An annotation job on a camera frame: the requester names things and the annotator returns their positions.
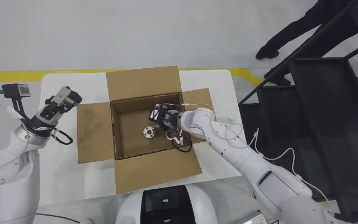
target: floor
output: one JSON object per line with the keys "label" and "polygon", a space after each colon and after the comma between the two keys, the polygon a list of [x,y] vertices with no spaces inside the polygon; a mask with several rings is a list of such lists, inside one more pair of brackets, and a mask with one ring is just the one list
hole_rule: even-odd
{"label": "floor", "polygon": [[[262,80],[313,31],[284,46],[276,59],[259,62],[254,58],[256,51],[314,3],[315,0],[4,0],[0,8],[0,71],[178,65],[246,68]],[[357,40],[347,40],[328,55],[346,55],[356,48]],[[358,59],[353,58],[351,63],[358,71]],[[244,77],[233,77],[233,81],[238,101],[254,88]],[[30,85],[32,97],[23,104],[32,115],[38,110],[40,82],[24,83]],[[3,107],[10,104],[0,99],[0,124],[7,127],[0,129],[0,148],[8,145],[8,130],[17,125],[4,112]],[[238,209],[250,213],[261,208],[252,199],[244,177],[200,185],[214,202],[219,223],[235,219]],[[114,223],[121,198],[55,204],[40,207],[39,212]],[[39,216],[34,223],[49,221],[67,223]]]}

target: black staircase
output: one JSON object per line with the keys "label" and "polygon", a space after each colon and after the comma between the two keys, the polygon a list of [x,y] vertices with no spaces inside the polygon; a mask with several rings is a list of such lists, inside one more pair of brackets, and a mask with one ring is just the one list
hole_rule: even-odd
{"label": "black staircase", "polygon": [[[358,15],[358,0],[296,52],[312,46],[330,25],[352,12]],[[295,53],[270,71],[269,77],[239,103],[247,143],[260,128],[257,148],[266,157],[277,157],[292,147],[296,153],[295,171],[329,199],[337,200],[341,214],[355,221],[358,220],[358,80],[348,60],[357,54],[358,49],[343,58],[296,58]],[[295,86],[264,86],[285,66],[289,67]],[[259,103],[245,104],[253,94],[257,94]],[[292,153],[273,163],[291,171]],[[315,190],[313,198],[324,200]]]}

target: yellow floor line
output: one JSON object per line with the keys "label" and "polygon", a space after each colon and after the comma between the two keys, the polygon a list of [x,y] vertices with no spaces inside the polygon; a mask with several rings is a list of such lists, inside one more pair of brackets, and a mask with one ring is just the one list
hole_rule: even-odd
{"label": "yellow floor line", "polygon": [[[261,80],[254,76],[249,70],[244,68],[217,68],[227,69],[234,77],[243,77],[254,86],[261,83]],[[96,72],[112,72],[123,69],[92,69],[92,70],[60,70],[60,71],[0,71],[0,82],[33,82],[41,81],[46,74],[51,73],[96,73]],[[180,70],[207,70],[186,68]]]}

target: white table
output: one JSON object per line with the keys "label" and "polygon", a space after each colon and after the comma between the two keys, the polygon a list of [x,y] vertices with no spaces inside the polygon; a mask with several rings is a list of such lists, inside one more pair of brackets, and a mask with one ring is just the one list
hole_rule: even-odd
{"label": "white table", "polygon": [[[218,118],[231,118],[241,123],[232,77],[227,70],[180,71],[182,91],[209,88]],[[105,73],[48,74],[41,85],[40,106],[61,87],[78,92],[82,104],[108,102]],[[40,205],[115,195],[113,160],[77,164],[77,117],[72,109],[61,118],[58,128],[68,133],[73,144],[64,146],[51,139],[40,150]],[[206,142],[194,144],[202,174],[159,185],[174,186],[241,176]]]}

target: open cardboard box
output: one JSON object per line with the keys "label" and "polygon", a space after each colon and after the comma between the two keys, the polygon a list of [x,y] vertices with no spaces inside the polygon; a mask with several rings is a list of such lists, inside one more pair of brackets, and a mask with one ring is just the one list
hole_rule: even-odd
{"label": "open cardboard box", "polygon": [[[209,90],[182,92],[177,67],[110,72],[106,77],[110,102],[77,107],[78,163],[114,159],[117,194],[201,174],[194,150],[180,152],[159,129],[146,139],[143,129],[154,124],[148,117],[156,104],[211,105]],[[203,141],[183,136],[193,144]]]}

